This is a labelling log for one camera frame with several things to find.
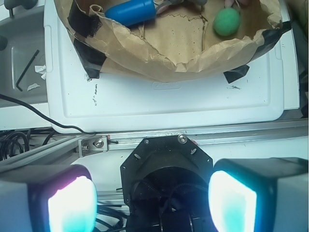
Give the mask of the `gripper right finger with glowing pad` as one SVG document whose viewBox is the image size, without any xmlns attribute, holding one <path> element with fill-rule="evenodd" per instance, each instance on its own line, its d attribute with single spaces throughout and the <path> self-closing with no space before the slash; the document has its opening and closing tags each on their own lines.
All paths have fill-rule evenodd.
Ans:
<svg viewBox="0 0 309 232">
<path fill-rule="evenodd" d="M 217 231 L 307 232 L 308 170 L 302 158 L 217 161 L 208 191 Z"/>
</svg>

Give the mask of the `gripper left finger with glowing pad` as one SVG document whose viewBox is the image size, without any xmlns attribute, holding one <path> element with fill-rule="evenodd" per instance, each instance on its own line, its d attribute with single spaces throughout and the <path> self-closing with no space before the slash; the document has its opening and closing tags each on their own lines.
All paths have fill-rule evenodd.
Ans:
<svg viewBox="0 0 309 232">
<path fill-rule="evenodd" d="M 2 232 L 90 232 L 97 191 L 82 165 L 23 165 L 0 169 Z"/>
</svg>

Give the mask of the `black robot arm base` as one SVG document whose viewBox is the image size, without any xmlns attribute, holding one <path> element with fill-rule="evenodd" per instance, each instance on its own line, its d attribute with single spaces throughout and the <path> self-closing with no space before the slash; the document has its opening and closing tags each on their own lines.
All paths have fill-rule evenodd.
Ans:
<svg viewBox="0 0 309 232">
<path fill-rule="evenodd" d="M 193 143 L 140 143 L 120 167 L 128 232 L 213 232 L 213 160 Z"/>
</svg>

